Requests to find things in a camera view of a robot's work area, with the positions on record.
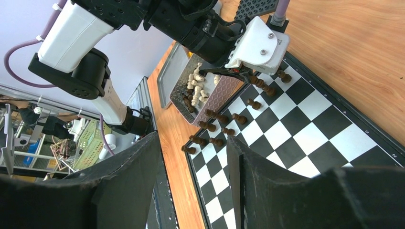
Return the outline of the tall dark brown chess piece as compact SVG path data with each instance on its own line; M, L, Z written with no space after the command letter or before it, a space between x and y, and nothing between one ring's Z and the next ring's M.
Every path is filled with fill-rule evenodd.
M209 118L213 118L213 119L218 120L220 123L223 123L223 124L228 124L229 123L229 118L227 116L225 116L223 114L219 114L219 113L217 113L217 112L215 112L213 110L206 109L204 111L204 114Z

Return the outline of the dark brown chess rook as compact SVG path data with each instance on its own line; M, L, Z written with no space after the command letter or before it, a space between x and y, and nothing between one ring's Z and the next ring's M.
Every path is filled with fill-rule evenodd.
M290 74L284 72L283 70L278 70L277 71L277 76L281 79L283 83L289 83L292 80L292 77Z

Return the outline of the folding chess board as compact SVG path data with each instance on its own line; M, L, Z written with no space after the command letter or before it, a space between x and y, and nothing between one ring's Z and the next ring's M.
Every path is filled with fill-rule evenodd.
M222 128L235 130L240 139L267 160L304 177L314 178L330 169L342 167L399 167L405 169L405 149L323 83L291 54L282 62L289 83L275 76L260 75L276 90L267 96L253 85L245 85L220 110L228 124L212 119L215 132L200 129L196 136L207 141L195 147L188 162L205 227L237 229L235 224L226 145L231 135ZM259 110L248 99L261 103ZM242 125L232 114L247 118ZM222 139L221 147L209 138Z

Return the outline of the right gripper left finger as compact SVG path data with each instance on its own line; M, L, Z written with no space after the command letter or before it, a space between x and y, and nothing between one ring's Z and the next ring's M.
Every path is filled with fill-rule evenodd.
M0 180L3 229L143 229L158 171L152 132L131 147L63 179Z

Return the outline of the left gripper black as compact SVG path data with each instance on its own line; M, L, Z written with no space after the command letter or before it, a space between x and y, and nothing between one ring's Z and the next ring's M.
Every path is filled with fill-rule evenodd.
M215 0L146 0L144 24L155 27L206 62L199 74L208 73L251 83L253 70L241 66L225 68L217 62L229 56L236 40L246 31L243 20L225 21L214 11Z

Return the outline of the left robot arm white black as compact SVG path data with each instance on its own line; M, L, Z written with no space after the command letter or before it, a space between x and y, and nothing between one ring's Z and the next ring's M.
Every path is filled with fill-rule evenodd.
M225 21L214 0L70 0L34 54L29 71L63 91L90 100L105 123L121 134L143 135L149 121L136 117L115 92L108 58L95 48L106 35L128 26L155 27L213 65L209 69L248 81L225 63L246 31L245 20Z

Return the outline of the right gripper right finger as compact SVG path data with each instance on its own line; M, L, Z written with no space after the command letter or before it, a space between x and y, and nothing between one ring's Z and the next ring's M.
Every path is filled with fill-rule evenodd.
M405 170L342 167L308 178L230 136L227 163L239 229L402 229Z

